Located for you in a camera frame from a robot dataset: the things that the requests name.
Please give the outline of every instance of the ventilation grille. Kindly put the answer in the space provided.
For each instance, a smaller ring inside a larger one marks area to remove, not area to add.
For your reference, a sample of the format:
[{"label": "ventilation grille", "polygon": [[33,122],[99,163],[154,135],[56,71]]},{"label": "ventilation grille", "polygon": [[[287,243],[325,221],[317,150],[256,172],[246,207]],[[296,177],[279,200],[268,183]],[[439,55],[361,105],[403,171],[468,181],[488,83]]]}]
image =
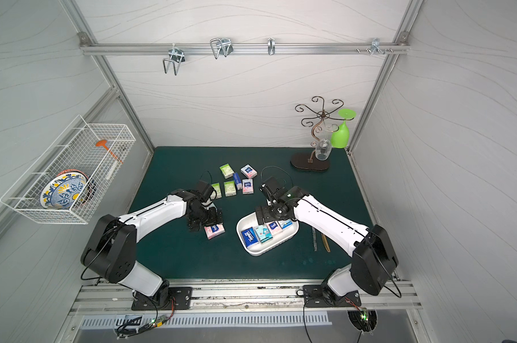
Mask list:
[{"label": "ventilation grille", "polygon": [[[84,316],[80,329],[111,329],[127,323],[140,314]],[[145,314],[136,320],[135,326],[148,323],[154,314]],[[302,312],[252,312],[252,313],[175,313],[175,316],[159,328],[218,328],[218,327],[270,327],[303,326]],[[307,326],[331,325],[327,311],[306,312]]]}]

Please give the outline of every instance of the wooden base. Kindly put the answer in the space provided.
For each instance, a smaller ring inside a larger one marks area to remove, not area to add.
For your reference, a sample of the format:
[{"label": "wooden base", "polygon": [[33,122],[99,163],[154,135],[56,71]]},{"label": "wooden base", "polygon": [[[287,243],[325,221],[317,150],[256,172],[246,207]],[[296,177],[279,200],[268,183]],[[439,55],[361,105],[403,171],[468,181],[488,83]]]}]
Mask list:
[{"label": "wooden base", "polygon": [[326,171],[331,162],[329,159],[320,161],[316,158],[316,154],[312,154],[312,162],[310,160],[310,153],[296,153],[291,156],[291,164],[293,167],[310,171]]}]

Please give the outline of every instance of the mounting plate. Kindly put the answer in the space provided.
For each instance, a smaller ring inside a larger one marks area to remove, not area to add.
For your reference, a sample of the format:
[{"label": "mounting plate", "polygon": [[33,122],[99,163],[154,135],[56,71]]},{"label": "mounting plate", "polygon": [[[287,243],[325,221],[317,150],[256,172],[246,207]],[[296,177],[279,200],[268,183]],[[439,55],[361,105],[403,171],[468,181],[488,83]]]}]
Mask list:
[{"label": "mounting plate", "polygon": [[316,158],[316,154],[312,155],[312,162],[308,162],[310,153],[296,153],[291,156],[291,164],[297,169],[310,171],[326,171],[331,166],[329,160],[320,161]]},{"label": "mounting plate", "polygon": [[[175,297],[175,310],[187,310],[190,308],[190,300],[192,299],[192,287],[169,287],[169,297]],[[153,311],[154,305],[148,298],[136,298],[131,306],[132,311]],[[159,310],[171,309],[169,302],[166,307]]]},{"label": "mounting plate", "polygon": [[[348,304],[344,298],[337,301],[335,304],[328,304],[324,300],[323,290],[320,285],[304,285],[302,289],[304,290],[304,294],[310,294],[310,296],[304,296],[306,307],[354,307],[353,305]],[[346,297],[352,300],[356,306],[361,306],[361,299],[358,291],[348,292]]]}]

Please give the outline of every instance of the aluminum rail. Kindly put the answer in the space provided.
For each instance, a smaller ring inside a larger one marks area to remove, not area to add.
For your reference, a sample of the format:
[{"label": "aluminum rail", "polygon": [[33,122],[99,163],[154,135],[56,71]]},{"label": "aluminum rail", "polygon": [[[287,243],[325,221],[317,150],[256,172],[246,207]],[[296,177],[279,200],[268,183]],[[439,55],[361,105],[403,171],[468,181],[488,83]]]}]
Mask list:
[{"label": "aluminum rail", "polygon": [[[195,280],[174,279],[170,286],[193,288],[189,312],[234,311],[300,311],[303,298],[296,290],[305,284],[319,285],[322,280]],[[421,309],[422,305],[410,281],[396,281],[402,298],[395,297],[387,289],[378,296],[362,294],[362,305],[370,310]],[[131,291],[118,284],[101,279],[97,286],[83,286],[78,293],[70,314],[133,313]],[[346,307],[314,308],[314,310],[347,311]]]},{"label": "aluminum rail", "polygon": [[[189,55],[213,55],[209,44],[176,44]],[[234,43],[230,55],[268,55],[266,43]],[[92,44],[80,46],[84,55],[168,55],[173,44]],[[406,54],[408,45],[380,43],[384,54]],[[276,43],[276,55],[352,55],[369,54],[371,43]]]}]

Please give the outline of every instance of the wire basket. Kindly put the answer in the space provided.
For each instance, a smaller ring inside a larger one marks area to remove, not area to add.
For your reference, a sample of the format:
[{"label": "wire basket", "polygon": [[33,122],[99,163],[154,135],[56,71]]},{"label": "wire basket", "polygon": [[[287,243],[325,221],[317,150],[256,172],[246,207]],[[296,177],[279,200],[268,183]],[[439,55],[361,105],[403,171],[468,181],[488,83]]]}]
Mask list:
[{"label": "wire basket", "polygon": [[[104,139],[109,151],[96,146]],[[134,142],[125,124],[91,124],[77,117],[0,201],[36,223],[87,224]],[[88,177],[84,188],[69,208],[45,209],[40,203],[43,189],[67,169]]]}]

